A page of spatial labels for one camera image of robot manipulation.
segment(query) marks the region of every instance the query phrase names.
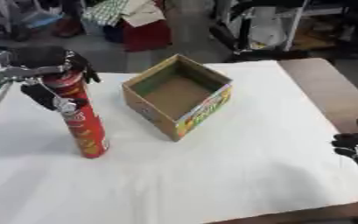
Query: cardboard box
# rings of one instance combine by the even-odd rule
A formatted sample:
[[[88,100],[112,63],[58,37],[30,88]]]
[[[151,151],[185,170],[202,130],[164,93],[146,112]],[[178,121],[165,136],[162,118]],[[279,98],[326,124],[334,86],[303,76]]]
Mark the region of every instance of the cardboard box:
[[[231,79],[182,55],[123,83],[127,104],[173,141],[227,102]]]

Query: white table covering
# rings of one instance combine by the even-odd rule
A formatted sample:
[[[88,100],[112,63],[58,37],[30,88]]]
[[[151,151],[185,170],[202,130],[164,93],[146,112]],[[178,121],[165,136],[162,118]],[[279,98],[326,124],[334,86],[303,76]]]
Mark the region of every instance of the white table covering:
[[[358,201],[337,131],[275,61],[210,67],[230,102],[178,143],[123,102],[134,74],[90,85],[111,140],[81,157],[60,115],[14,85],[0,107],[0,224],[187,224]]]

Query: box side panel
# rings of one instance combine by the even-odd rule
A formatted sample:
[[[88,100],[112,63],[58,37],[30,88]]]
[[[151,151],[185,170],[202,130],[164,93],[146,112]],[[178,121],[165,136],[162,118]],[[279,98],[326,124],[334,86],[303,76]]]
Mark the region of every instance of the box side panel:
[[[218,81],[223,85],[228,84],[232,81],[231,79],[222,75],[221,73],[218,73],[215,70],[212,70],[208,67],[202,66],[201,64],[199,64],[191,59],[188,59],[185,56],[178,55],[177,57],[178,57],[178,61],[180,63],[183,63],[184,65],[186,65],[188,67],[191,67],[193,70],[196,70],[197,72],[204,74],[208,78]]]
[[[130,80],[127,80],[126,82],[124,82],[124,84],[127,87],[131,87],[132,85],[137,84],[138,82],[143,81],[143,80],[149,78],[150,76],[154,75],[155,73],[158,73],[159,71],[163,70],[164,68],[172,65],[173,63],[175,63],[178,60],[178,58],[179,58],[178,55],[174,55],[171,58],[166,59],[163,62],[157,64],[156,66],[148,69],[144,73],[142,73]]]
[[[181,117],[176,122],[176,132],[178,137],[181,138],[186,135],[211,114],[213,114],[223,104],[225,104],[230,99],[231,89],[232,86],[230,84],[226,84],[220,90],[208,97],[199,106],[194,108],[191,112]]]
[[[173,141],[179,140],[176,133],[175,123],[169,117],[158,111],[149,102],[135,94],[128,87],[123,85],[124,98],[127,105],[137,113],[154,124]]]

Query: can label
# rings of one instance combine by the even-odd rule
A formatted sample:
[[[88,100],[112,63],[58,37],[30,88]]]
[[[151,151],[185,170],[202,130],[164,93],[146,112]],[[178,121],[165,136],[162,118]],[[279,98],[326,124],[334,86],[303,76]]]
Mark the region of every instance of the can label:
[[[60,79],[44,79],[44,83],[63,98],[81,98],[88,104],[74,112],[62,113],[84,157],[98,158],[108,148],[100,117],[93,111],[88,99],[87,86],[81,73],[70,73]]]

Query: floor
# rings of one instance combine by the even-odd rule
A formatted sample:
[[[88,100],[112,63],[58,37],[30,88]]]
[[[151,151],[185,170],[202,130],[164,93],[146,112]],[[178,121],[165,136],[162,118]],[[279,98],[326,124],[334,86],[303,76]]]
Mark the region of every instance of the floor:
[[[200,63],[219,63],[229,51],[208,34],[207,11],[212,1],[170,0],[168,22],[172,28],[173,44],[166,49],[147,52],[125,52],[100,36],[78,36],[62,39],[40,31],[30,41],[14,43],[0,37],[0,44],[10,46],[60,45],[75,50],[88,58],[98,72],[138,73],[157,64],[174,53],[181,53]],[[358,59],[338,61],[337,68],[358,87]],[[347,220],[317,222],[324,224],[351,224]]]

